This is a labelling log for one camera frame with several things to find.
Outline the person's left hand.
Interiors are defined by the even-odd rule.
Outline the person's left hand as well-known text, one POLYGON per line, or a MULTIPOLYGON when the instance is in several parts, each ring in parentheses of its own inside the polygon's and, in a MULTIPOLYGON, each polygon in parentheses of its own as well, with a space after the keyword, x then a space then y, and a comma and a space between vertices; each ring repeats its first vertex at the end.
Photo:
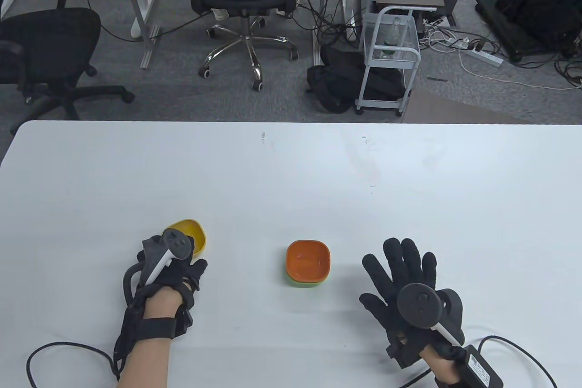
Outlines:
POLYGON ((137 263, 123 276, 123 296, 127 307, 141 307, 146 299, 161 288, 180 293, 186 309, 195 303, 193 294, 200 289, 199 280, 207 263, 192 263, 195 240, 183 232, 169 228, 141 242, 137 263))

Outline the person's right hand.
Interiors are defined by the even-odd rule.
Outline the person's right hand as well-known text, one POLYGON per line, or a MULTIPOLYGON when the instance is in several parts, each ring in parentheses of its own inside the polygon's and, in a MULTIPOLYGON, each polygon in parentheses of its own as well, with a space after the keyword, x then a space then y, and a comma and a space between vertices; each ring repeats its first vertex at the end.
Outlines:
POLYGON ((435 255, 426 252, 421 256, 415 242, 409 238, 402 241, 389 238, 384 242, 383 249, 391 273, 387 274, 375 255, 365 255, 362 266, 378 294, 363 293, 359 296, 359 301, 385 329, 389 351, 401 351, 410 339, 429 338, 430 341, 411 357, 410 362, 424 360, 439 387, 466 387, 457 369, 457 360, 462 357, 462 349, 452 346, 437 332, 414 328, 401 317, 397 309, 397 295, 404 286, 421 283, 435 289, 435 255))

